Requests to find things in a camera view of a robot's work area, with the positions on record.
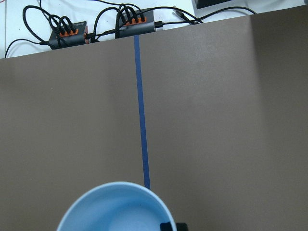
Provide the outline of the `light blue cup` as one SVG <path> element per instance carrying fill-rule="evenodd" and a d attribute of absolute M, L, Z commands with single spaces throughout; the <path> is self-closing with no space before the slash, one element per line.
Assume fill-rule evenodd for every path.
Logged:
<path fill-rule="evenodd" d="M 151 190 L 132 182 L 97 186 L 66 211 L 59 231 L 175 231 L 165 203 Z"/>

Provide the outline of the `black laptop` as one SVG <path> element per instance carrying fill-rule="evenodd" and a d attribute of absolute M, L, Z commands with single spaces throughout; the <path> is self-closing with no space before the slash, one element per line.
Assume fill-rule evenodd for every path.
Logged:
<path fill-rule="evenodd" d="M 232 0 L 192 0 L 192 2 L 195 3 L 197 9 L 202 9 L 230 1 Z"/>

